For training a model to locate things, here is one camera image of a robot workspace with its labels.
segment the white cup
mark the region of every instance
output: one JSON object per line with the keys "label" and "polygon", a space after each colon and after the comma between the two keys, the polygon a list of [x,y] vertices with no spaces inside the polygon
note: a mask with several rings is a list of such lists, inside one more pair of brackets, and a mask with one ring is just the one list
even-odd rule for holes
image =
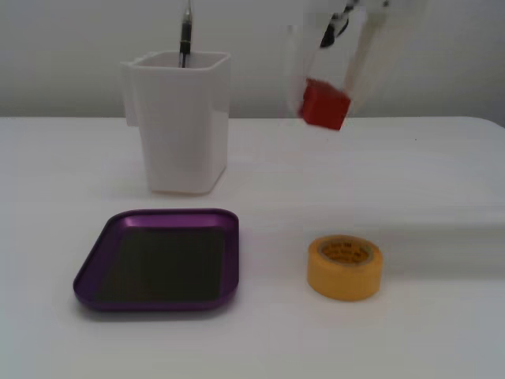
{"label": "white cup", "polygon": [[122,63],[126,121],[139,126],[153,191],[206,193],[226,168],[230,55],[177,51]]}

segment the purple tray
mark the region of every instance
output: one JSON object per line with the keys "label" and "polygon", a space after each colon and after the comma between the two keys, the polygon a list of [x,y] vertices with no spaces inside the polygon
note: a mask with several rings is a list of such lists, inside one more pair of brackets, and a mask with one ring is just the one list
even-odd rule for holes
{"label": "purple tray", "polygon": [[[216,231],[215,233],[219,233],[220,240],[222,239],[224,241],[224,243],[220,242],[219,244],[215,244],[216,246],[219,246],[219,248],[214,249],[215,252],[213,253],[216,257],[219,257],[219,260],[213,263],[215,267],[218,267],[217,270],[219,271],[219,278],[215,277],[215,279],[213,279],[212,285],[215,288],[215,296],[212,295],[212,298],[206,298],[204,301],[195,300],[194,298],[186,301],[178,298],[176,302],[172,302],[168,300],[160,301],[159,299],[142,301],[125,301],[120,299],[118,301],[111,301],[103,300],[97,297],[97,294],[102,291],[101,288],[104,285],[103,283],[105,283],[105,278],[109,278],[108,275],[110,275],[110,271],[112,270],[112,267],[114,267],[114,262],[118,259],[118,255],[121,253],[120,246],[122,243],[126,243],[125,238],[128,238],[134,233],[144,233],[144,231],[147,231],[148,233],[152,233],[152,231],[155,231],[155,233],[160,231],[162,233],[165,231],[167,233],[170,233],[171,231],[175,233],[179,233],[180,231],[182,231],[182,233],[197,231],[197,233],[200,233],[201,231],[205,232],[210,230],[213,231],[212,233],[214,233],[214,231]],[[205,262],[205,251],[203,251],[205,248],[201,248],[201,246],[206,245],[205,242],[202,241],[203,240],[199,240],[198,238],[191,239],[191,243],[200,243],[200,248],[197,250],[198,257],[200,261],[203,259],[203,262]],[[167,253],[170,253],[170,251],[174,250],[175,249],[167,249],[166,251]],[[182,257],[182,259],[186,262],[189,259],[193,259],[193,256],[188,254],[182,255]],[[150,257],[144,255],[142,259],[144,259],[145,262],[148,261]],[[207,271],[204,271],[205,266],[202,268],[202,264],[199,263],[199,265],[199,272],[205,274],[202,276],[206,276]],[[158,265],[155,265],[155,267],[159,276],[159,270],[163,270],[163,268],[157,269]],[[175,269],[176,268],[172,265],[172,272],[174,272]],[[201,277],[198,276],[198,271],[196,271],[193,275],[195,275],[196,281],[202,280],[202,283],[198,283],[198,285],[205,286],[204,279],[201,279]],[[164,283],[163,274],[161,277],[162,282],[157,282],[156,284],[158,287],[160,285],[159,283],[162,283],[162,286]],[[73,281],[73,290],[80,302],[94,310],[186,311],[209,310],[221,306],[234,296],[234,293],[237,290],[237,285],[238,218],[235,214],[222,209],[157,209],[124,212],[112,217],[103,228],[103,231],[93,246],[92,251],[77,274],[76,279]]]}

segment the roll of tape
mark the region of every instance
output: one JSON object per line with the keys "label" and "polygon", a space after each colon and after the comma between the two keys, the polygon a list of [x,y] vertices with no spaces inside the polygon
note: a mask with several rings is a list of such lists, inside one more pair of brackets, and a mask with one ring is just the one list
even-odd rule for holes
{"label": "roll of tape", "polygon": [[355,302],[374,295],[382,267],[379,248],[361,238],[332,235],[309,247],[309,284],[328,298]]}

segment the tape label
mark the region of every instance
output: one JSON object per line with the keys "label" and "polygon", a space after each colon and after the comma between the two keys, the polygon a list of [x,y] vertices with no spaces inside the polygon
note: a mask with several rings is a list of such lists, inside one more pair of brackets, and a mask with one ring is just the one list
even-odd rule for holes
{"label": "tape label", "polygon": [[373,258],[371,246],[348,238],[327,241],[319,248],[319,252],[329,261],[345,266],[364,265]]}

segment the pen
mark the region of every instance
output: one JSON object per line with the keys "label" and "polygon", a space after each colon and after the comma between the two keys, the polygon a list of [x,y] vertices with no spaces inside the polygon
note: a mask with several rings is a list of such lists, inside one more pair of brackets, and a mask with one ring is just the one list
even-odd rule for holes
{"label": "pen", "polygon": [[191,0],[188,0],[188,5],[182,16],[181,28],[181,45],[179,48],[179,67],[186,67],[188,55],[191,54],[191,29],[193,26],[193,9]]}

